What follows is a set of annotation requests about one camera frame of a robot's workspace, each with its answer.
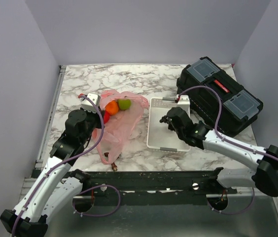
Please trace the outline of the pink plastic bag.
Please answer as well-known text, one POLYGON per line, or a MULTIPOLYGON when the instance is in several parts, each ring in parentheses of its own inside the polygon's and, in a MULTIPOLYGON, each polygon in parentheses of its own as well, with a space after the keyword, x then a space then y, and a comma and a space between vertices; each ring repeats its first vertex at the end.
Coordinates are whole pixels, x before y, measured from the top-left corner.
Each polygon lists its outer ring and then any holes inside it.
POLYGON ((128 143, 135 126, 142 118, 144 110, 149 108, 149 102, 145 97, 128 91, 120 93, 114 89, 101 93, 100 108, 104 109, 109 102, 119 99, 129 99, 131 105, 129 109, 111 116, 104 125, 104 135, 96 149, 101 162, 105 165, 110 165, 117 160, 128 143))

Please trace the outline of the dark fake grape bunch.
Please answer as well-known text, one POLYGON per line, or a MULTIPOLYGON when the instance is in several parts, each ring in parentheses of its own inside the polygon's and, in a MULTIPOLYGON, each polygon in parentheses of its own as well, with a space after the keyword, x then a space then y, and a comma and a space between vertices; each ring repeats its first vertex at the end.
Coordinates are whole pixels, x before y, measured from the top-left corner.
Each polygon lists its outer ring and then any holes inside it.
POLYGON ((159 123, 166 123, 166 124, 168 124, 169 122, 170 122, 170 119, 168 118, 168 116, 163 116, 159 120, 159 123))

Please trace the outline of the green fake apple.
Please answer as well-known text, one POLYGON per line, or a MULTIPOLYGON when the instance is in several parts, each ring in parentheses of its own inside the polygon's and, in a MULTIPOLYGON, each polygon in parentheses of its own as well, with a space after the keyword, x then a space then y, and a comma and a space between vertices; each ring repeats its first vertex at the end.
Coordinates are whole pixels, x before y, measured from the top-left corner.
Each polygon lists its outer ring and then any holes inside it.
POLYGON ((125 111, 131 107, 130 99, 119 99, 117 101, 119 110, 125 111))

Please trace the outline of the orange fake tangerine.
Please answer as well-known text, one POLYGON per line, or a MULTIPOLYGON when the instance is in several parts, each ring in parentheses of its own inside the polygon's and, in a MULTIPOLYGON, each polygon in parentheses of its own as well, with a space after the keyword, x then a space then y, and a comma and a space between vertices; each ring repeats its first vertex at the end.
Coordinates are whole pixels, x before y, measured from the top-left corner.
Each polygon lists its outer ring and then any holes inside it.
POLYGON ((111 116, 117 114, 119 112, 119 106, 116 101, 109 102, 106 107, 105 111, 108 112, 111 116))

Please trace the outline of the black plastic toolbox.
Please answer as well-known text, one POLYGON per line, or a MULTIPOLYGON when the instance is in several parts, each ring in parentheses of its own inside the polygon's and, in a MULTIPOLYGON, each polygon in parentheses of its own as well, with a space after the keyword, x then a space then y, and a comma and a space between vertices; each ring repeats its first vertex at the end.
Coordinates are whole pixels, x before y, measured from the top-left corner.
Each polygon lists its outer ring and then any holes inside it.
MULTIPOLYGON (((263 109, 261 100, 248 92, 209 57, 202 57, 181 71, 176 81, 177 93, 199 85, 211 88, 218 94, 222 111, 217 130, 227 136, 237 136, 257 120, 263 109)), ((214 127, 219 111, 217 97, 203 88, 193 89, 186 94, 190 98, 190 108, 207 125, 214 127)))

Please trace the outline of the brown toy faucet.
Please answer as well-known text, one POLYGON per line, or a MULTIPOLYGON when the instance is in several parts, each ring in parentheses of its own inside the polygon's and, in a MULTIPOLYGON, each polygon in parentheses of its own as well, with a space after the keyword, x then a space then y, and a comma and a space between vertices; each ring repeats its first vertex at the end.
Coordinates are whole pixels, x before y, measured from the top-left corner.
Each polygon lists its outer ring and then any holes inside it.
MULTIPOLYGON (((109 155, 108 152, 104 153, 106 161, 108 161, 108 155, 109 155)), ((117 165, 114 162, 111 164, 111 169, 112 169, 113 172, 116 172, 118 170, 118 167, 117 167, 117 165)))

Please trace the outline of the red fake apple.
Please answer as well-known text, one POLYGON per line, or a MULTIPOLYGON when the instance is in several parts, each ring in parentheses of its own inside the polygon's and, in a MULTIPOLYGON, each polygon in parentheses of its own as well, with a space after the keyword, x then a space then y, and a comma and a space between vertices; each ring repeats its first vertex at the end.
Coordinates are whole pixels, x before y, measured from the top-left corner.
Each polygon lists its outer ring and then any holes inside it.
POLYGON ((104 119, 104 124, 106 124, 110 119, 110 113, 105 111, 103 119, 104 119))

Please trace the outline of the white perforated plastic basket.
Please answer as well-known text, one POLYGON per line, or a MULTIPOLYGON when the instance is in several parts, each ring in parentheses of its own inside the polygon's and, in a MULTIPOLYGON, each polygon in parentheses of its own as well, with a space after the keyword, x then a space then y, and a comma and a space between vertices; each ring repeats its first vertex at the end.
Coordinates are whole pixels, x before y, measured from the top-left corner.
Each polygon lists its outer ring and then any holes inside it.
POLYGON ((174 98, 151 98, 146 144, 148 148, 157 151, 186 153, 190 151, 190 146, 179 140, 176 133, 168 129, 168 124, 159 123, 161 117, 165 116, 172 107, 176 107, 174 98))

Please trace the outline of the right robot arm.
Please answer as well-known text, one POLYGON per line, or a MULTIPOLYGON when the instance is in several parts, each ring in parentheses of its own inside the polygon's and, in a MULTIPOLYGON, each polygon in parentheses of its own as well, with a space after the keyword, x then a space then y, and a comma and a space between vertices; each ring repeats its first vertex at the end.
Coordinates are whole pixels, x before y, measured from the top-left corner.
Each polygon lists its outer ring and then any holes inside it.
POLYGON ((208 181, 211 192, 252 187, 270 197, 278 197, 278 147, 253 146, 220 134, 202 121, 194 123, 180 107, 171 108, 160 122, 166 123, 187 145, 219 153, 245 165, 243 169, 221 169, 208 181))

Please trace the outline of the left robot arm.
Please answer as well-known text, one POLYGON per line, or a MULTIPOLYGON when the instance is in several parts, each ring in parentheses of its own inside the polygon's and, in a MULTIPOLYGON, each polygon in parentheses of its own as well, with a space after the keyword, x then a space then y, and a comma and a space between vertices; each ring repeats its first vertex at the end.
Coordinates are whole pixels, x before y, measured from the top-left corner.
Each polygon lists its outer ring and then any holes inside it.
POLYGON ((75 161, 98 144, 86 148, 92 133, 104 128, 104 114, 100 108, 92 112, 85 109, 73 110, 65 123, 65 130, 54 143, 45 167, 27 194, 12 209, 0 216, 5 229, 13 237, 43 237, 51 219, 75 195, 85 195, 91 184, 87 174, 75 170, 61 187, 58 184, 74 165, 75 161))

